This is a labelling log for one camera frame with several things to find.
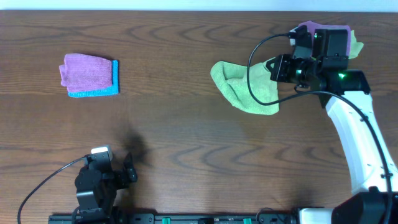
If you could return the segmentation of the light green cloth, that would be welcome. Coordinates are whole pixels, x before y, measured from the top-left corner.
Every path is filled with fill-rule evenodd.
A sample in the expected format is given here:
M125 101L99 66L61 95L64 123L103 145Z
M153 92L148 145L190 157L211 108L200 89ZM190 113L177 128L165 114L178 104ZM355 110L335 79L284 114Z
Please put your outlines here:
M261 115L273 115L279 111L279 105L263 106L250 95L264 103L279 99L277 83L270 79L271 73L266 63L246 66L219 61L213 65L210 75L221 94L237 109Z

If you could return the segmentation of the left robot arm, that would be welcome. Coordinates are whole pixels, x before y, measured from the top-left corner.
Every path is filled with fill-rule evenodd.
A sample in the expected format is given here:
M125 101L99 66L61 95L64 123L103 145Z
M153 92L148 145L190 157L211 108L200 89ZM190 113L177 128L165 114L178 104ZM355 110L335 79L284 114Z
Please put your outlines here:
M72 223L127 223L127 215L114 206L117 191L137 181L132 154L121 170L113 170L108 152L90 154L75 179L78 208Z

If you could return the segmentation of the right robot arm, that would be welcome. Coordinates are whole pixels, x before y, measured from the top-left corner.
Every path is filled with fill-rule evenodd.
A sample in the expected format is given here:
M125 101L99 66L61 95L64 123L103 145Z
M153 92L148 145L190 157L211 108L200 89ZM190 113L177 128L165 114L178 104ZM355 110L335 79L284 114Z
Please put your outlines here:
M297 223L397 223L397 166L377 125L364 73L348 69L349 32L300 26L286 36L294 52L267 62L271 80L318 95L338 132L353 194L335 208L299 209Z

